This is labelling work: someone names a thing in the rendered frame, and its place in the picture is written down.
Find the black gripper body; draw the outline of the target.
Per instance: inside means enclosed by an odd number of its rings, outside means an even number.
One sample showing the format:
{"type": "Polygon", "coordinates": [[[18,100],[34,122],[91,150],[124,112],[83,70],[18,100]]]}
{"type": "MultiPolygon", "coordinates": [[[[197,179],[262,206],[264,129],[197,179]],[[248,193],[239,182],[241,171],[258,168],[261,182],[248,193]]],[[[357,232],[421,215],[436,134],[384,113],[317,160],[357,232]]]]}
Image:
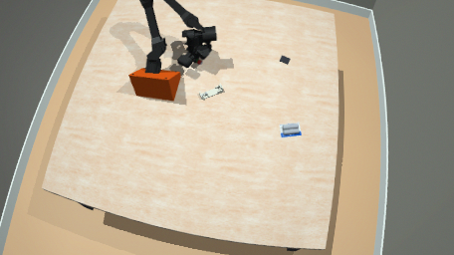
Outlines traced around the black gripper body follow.
{"type": "MultiPolygon", "coordinates": [[[[193,60],[196,58],[196,55],[192,55],[192,51],[193,49],[196,47],[198,48],[199,45],[202,43],[205,43],[206,45],[207,44],[211,44],[212,41],[209,41],[209,42],[204,42],[204,40],[202,39],[201,40],[201,36],[199,36],[199,43],[196,44],[196,45],[189,45],[187,42],[185,42],[186,45],[188,45],[188,47],[186,48],[186,51],[189,51],[186,55],[182,54],[178,59],[177,59],[177,62],[179,65],[185,67],[185,68],[189,68],[190,65],[192,64],[193,60]]],[[[195,48],[195,49],[196,49],[195,48]]]]}

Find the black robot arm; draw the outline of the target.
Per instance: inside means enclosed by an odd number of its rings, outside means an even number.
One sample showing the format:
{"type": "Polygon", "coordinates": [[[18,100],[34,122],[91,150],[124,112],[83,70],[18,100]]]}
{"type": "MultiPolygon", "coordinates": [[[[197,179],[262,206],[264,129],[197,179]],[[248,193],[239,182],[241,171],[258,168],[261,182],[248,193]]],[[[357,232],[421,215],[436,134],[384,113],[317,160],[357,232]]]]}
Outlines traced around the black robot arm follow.
{"type": "MultiPolygon", "coordinates": [[[[165,43],[165,37],[161,38],[159,29],[157,27],[157,22],[155,20],[156,16],[154,14],[154,9],[153,9],[153,0],[139,0],[145,10],[144,13],[146,15],[146,20],[147,24],[149,27],[149,32],[151,34],[151,46],[152,49],[149,54],[147,54],[147,61],[145,65],[145,73],[153,73],[153,74],[159,74],[161,71],[161,59],[160,56],[163,55],[166,51],[166,47],[168,46],[165,43]]],[[[202,27],[202,25],[199,23],[198,18],[193,15],[192,13],[189,13],[188,10],[185,10],[176,0],[164,0],[166,4],[168,4],[169,7],[171,7],[175,12],[178,13],[178,15],[181,17],[183,23],[188,27],[188,28],[196,28],[195,29],[188,29],[188,30],[183,30],[182,31],[182,37],[186,37],[187,43],[189,45],[196,45],[199,43],[200,39],[199,36],[201,36],[201,40],[203,39],[204,42],[209,42],[209,41],[217,41],[216,39],[216,26],[211,26],[211,27],[202,27]],[[199,30],[199,31],[198,31],[199,30]]],[[[196,48],[196,47],[195,47],[196,48]]],[[[202,43],[199,45],[198,48],[193,49],[192,55],[197,55],[201,59],[206,59],[206,57],[209,55],[209,53],[212,51],[212,45],[207,44],[207,45],[202,45],[202,43]]]]}

